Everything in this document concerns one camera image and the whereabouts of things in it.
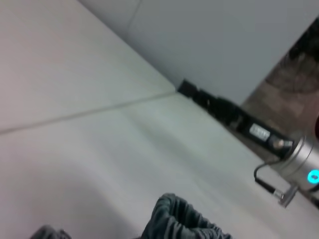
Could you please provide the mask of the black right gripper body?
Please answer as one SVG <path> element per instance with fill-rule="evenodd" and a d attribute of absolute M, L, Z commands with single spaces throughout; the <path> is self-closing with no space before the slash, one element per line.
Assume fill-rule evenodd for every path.
<path fill-rule="evenodd" d="M 278 158 L 286 158 L 293 149 L 293 139 L 261 122 L 227 99 L 214 97 L 200 90 L 195 94 L 195 102 L 217 121 Z"/>

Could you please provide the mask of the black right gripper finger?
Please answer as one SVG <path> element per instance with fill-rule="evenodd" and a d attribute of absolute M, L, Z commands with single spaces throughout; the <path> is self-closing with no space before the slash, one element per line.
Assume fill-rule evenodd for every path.
<path fill-rule="evenodd" d="M 178 93 L 184 95 L 189 99 L 195 99 L 198 95 L 198 88 L 193 83 L 189 82 L 188 80 L 182 80 L 181 84 L 176 90 Z"/>

